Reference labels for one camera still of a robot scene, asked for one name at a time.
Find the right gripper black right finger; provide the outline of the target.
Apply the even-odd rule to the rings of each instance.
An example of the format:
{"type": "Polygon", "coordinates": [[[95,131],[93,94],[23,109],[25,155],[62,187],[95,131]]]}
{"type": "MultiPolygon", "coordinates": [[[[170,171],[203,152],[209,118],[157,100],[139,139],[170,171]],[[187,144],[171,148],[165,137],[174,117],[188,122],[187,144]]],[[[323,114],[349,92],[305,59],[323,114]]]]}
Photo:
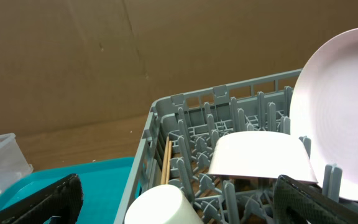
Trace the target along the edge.
{"type": "Polygon", "coordinates": [[[273,190],[273,219],[276,223],[358,224],[358,213],[280,175],[273,190]]]}

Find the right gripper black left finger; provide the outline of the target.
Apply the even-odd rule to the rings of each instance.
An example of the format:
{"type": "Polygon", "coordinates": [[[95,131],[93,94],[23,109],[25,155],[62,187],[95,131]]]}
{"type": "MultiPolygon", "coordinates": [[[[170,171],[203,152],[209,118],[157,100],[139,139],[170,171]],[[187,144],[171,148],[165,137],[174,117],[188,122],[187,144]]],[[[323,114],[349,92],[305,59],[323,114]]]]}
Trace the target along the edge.
{"type": "Polygon", "coordinates": [[[70,174],[0,211],[0,224],[75,224],[83,206],[80,178],[70,174]]]}

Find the pink bowl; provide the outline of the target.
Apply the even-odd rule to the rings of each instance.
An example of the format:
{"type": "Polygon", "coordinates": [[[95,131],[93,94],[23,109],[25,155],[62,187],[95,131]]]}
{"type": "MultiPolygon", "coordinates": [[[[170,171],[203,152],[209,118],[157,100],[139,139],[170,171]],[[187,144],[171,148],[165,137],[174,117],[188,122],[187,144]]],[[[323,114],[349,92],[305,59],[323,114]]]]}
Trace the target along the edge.
{"type": "Polygon", "coordinates": [[[318,182],[304,144],[271,131],[242,131],[219,138],[208,173],[244,179],[287,175],[300,182],[318,182]]]}

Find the cream paper cup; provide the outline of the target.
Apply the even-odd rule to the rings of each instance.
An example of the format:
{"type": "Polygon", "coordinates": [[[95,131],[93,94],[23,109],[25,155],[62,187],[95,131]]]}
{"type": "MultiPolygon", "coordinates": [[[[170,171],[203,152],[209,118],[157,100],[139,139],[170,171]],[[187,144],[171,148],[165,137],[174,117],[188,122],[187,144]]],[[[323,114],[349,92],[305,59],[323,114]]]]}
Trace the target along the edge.
{"type": "Polygon", "coordinates": [[[125,224],[203,224],[185,197],[173,185],[158,185],[138,196],[128,208],[125,224]]]}

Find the large white plate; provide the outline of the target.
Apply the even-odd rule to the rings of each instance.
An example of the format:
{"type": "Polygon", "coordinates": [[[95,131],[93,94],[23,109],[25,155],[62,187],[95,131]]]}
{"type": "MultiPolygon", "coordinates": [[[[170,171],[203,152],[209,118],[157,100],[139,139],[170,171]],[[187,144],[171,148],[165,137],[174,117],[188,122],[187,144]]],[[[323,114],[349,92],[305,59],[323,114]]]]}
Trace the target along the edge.
{"type": "Polygon", "coordinates": [[[358,201],[358,28],[323,44],[307,61],[293,89],[290,133],[311,140],[318,184],[326,165],[342,169],[339,196],[358,201]]]}

